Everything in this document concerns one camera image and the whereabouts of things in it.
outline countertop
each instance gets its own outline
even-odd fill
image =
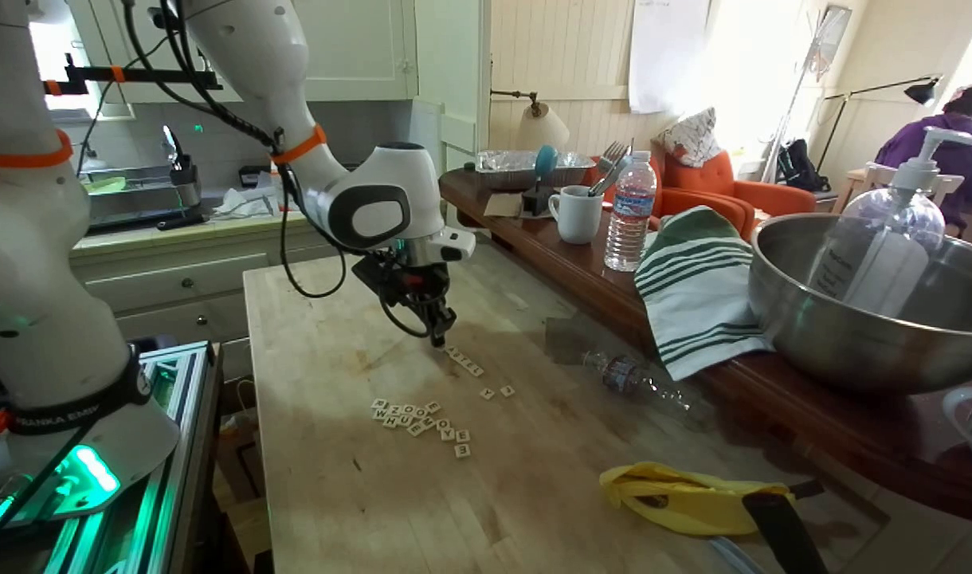
[[[276,569],[724,569],[703,540],[604,504],[599,473],[811,474],[719,420],[701,386],[691,408],[604,391],[599,357],[638,353],[489,241],[448,272],[445,348],[399,330],[361,279],[299,300],[281,269],[244,272]],[[327,288],[338,262],[297,278]],[[387,429],[376,400],[437,404],[472,455],[437,429]],[[836,492],[796,510],[830,569],[877,531]],[[773,569],[757,536],[742,549]]]

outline cabinet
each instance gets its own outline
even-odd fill
[[[161,41],[161,33],[150,23],[152,3],[132,3],[132,23],[143,52]],[[416,87],[413,55],[413,0],[293,0],[299,26],[309,41],[307,94],[309,102],[383,102],[410,99]],[[91,63],[127,63],[132,49],[125,29],[125,3],[115,0],[76,0],[70,3],[82,49]],[[172,52],[161,45],[152,66],[174,71]],[[225,80],[213,94],[218,102],[240,102]],[[150,84],[125,84],[127,102],[167,102],[167,94]]]
[[[127,340],[224,340],[225,379],[252,373],[241,272],[281,262],[276,217],[211,221],[172,232],[87,237],[74,273],[106,300]],[[286,223],[290,262],[332,254],[307,221]]]

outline metal bowl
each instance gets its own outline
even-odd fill
[[[972,241],[944,238],[905,309],[873,314],[806,288],[838,217],[773,217],[754,232],[749,303],[773,350],[854,391],[933,391],[972,379]]]

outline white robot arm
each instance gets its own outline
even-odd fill
[[[383,143],[347,171],[307,109],[307,39],[290,0],[181,0],[181,26],[262,111],[286,188],[383,307],[408,307],[439,343],[451,325],[445,262],[473,237],[445,228],[437,169],[420,147]],[[174,428],[150,400],[137,357],[106,303],[70,272],[87,232],[87,193],[68,161],[70,139],[47,120],[21,0],[0,0],[0,383],[14,424],[0,433],[0,523],[56,455],[90,450],[109,473],[97,497],[74,497],[54,517],[115,499],[174,446]]]

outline striped dish towel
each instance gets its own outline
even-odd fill
[[[768,350],[746,303],[751,249],[709,208],[674,213],[643,249],[635,282],[669,377]]]

